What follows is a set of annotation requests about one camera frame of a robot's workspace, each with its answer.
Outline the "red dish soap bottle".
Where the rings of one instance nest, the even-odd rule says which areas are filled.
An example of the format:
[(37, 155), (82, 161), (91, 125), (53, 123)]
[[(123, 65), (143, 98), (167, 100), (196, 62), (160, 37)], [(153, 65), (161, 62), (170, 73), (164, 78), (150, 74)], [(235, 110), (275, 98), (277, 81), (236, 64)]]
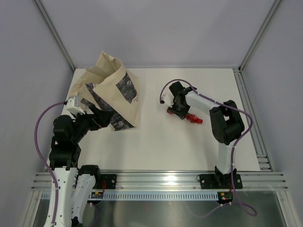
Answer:
[(203, 120), (201, 118), (197, 117), (195, 114), (187, 113), (185, 115), (180, 115), (180, 114), (177, 114), (177, 113), (173, 112), (169, 108), (167, 109), (167, 113), (170, 114), (170, 115), (177, 116), (178, 118), (180, 118), (182, 120), (187, 120), (191, 123), (196, 123), (196, 124), (202, 124), (203, 123)]

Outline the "beige canvas tote bag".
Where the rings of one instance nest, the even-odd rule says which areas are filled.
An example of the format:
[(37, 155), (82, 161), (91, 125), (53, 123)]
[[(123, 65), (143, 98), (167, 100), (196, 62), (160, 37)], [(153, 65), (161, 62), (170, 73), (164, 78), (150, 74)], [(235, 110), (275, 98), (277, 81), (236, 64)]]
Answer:
[(115, 131), (140, 125), (139, 79), (123, 63), (102, 52), (96, 65), (87, 69), (71, 87), (68, 96), (78, 96), (85, 106), (114, 113)]

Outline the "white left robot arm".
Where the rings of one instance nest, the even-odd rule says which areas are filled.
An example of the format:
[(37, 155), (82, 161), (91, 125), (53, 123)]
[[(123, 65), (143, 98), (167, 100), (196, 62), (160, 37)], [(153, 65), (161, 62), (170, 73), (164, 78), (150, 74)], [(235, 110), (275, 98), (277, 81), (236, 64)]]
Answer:
[(90, 107), (90, 114), (73, 118), (61, 115), (53, 122), (53, 138), (49, 155), (52, 192), (46, 227), (81, 227), (82, 217), (92, 189), (105, 190), (106, 180), (97, 165), (78, 167), (79, 142), (89, 131), (110, 124), (114, 113)]

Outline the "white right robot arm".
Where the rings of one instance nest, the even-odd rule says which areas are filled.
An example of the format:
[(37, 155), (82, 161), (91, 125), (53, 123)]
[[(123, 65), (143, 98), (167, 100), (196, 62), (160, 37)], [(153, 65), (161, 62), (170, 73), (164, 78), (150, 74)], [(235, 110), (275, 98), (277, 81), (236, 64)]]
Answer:
[(244, 123), (237, 111), (237, 105), (229, 100), (217, 104), (202, 98), (192, 87), (184, 87), (179, 81), (169, 86), (171, 95), (163, 96), (162, 101), (169, 107), (167, 113), (186, 119), (191, 123), (201, 124), (202, 119), (189, 113), (191, 107), (207, 114), (210, 117), (211, 130), (218, 142), (218, 161), (213, 174), (200, 174), (197, 180), (202, 189), (232, 189), (234, 185), (242, 188), (240, 175), (234, 167), (234, 142), (244, 132)]

